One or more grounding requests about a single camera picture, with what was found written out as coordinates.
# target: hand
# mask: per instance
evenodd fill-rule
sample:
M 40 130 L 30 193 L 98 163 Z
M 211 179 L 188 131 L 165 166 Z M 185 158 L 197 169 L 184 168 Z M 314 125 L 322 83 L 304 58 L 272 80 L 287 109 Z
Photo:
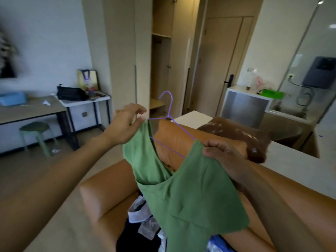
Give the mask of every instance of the hand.
M 227 142 L 206 140 L 203 145 L 203 155 L 216 159 L 232 180 L 244 186 L 246 179 L 253 173 L 248 161 Z
M 134 103 L 124 106 L 121 110 L 116 110 L 112 123 L 103 132 L 102 136 L 104 139 L 108 139 L 111 146 L 128 142 L 145 121 L 145 117 L 140 116 L 132 123 L 134 116 L 144 114 L 146 111 L 145 107 Z

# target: baseboard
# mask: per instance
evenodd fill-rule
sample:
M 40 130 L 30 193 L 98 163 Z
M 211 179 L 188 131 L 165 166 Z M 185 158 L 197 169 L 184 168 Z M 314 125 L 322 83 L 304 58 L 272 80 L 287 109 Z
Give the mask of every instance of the baseboard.
M 102 128 L 101 130 L 105 130 L 105 127 L 103 127 L 102 125 L 99 125 L 99 127 Z M 99 127 L 97 127 L 97 126 L 90 126 L 90 127 L 87 127 L 87 128 L 84 128 L 84 129 L 76 131 L 76 134 L 82 133 L 82 132 L 86 132 L 86 131 L 91 130 L 93 128 L 99 128 Z M 61 139 L 61 138 L 63 138 L 63 135 L 60 135 L 60 136 L 56 137 L 56 139 Z M 51 141 L 53 141 L 53 138 L 50 138 L 50 139 L 47 139 L 47 140 L 44 140 L 44 141 L 45 142 L 51 142 Z M 33 147 L 36 147 L 36 146 L 39 146 L 38 142 L 30 144 L 27 147 L 28 148 L 33 148 Z M 16 152 L 20 152 L 20 151 L 23 151 L 24 149 L 25 149 L 24 147 L 14 148 L 14 149 L 11 149 L 9 151 L 5 151 L 5 152 L 0 153 L 0 157 L 7 156 L 7 155 L 10 155 L 10 154 L 13 154 L 13 153 L 16 153 Z

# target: sink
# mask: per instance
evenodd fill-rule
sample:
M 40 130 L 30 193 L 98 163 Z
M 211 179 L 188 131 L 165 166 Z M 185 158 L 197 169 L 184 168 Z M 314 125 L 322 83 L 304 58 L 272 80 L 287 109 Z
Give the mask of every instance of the sink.
M 298 117 L 298 118 L 303 118 L 303 119 L 307 118 L 307 114 L 303 111 L 290 109 L 290 108 L 284 108 L 284 107 L 281 107 L 279 105 L 275 105 L 272 108 L 272 110 L 279 111 L 279 112 L 282 112 L 282 113 L 285 113 L 285 114 L 288 114 L 288 115 L 292 115 L 292 116 L 295 116 L 295 117 Z

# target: purple wire hanger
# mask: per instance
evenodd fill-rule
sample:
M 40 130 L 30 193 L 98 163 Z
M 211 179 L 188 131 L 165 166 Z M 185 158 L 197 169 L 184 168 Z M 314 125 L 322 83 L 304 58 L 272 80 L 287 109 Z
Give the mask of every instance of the purple wire hanger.
M 166 118 L 171 118 L 171 120 L 177 124 L 183 131 L 185 131 L 191 138 L 193 138 L 195 140 L 195 138 L 190 134 L 188 133 L 182 126 L 180 126 L 178 123 L 175 122 L 175 120 L 172 118 L 172 116 L 170 115 L 170 109 L 171 109 L 171 105 L 173 103 L 173 95 L 169 92 L 169 91 L 164 91 L 159 99 L 161 99 L 161 97 L 165 94 L 165 93 L 169 93 L 170 94 L 170 98 L 171 98 L 171 101 L 170 101 L 170 106 L 169 106 L 169 110 L 168 110 L 168 115 L 164 118 L 149 118 L 148 120 L 153 120 L 153 119 L 166 119 Z M 161 144 L 162 146 L 165 146 L 166 148 L 170 149 L 171 151 L 175 152 L 176 154 L 178 154 L 179 156 L 182 156 L 181 154 L 179 154 L 178 152 L 176 152 L 175 150 L 171 149 L 170 147 L 166 146 L 165 144 L 162 144 L 161 142 L 159 142 L 158 140 L 154 139 L 153 137 L 150 137 L 152 140 L 156 141 L 157 143 Z

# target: green container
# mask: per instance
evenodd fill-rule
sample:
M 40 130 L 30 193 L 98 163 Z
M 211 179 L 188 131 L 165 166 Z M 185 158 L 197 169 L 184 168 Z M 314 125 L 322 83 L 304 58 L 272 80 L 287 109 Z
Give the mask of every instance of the green container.
M 282 100 L 282 98 L 285 96 L 285 93 L 271 89 L 264 89 L 260 95 L 268 98 Z

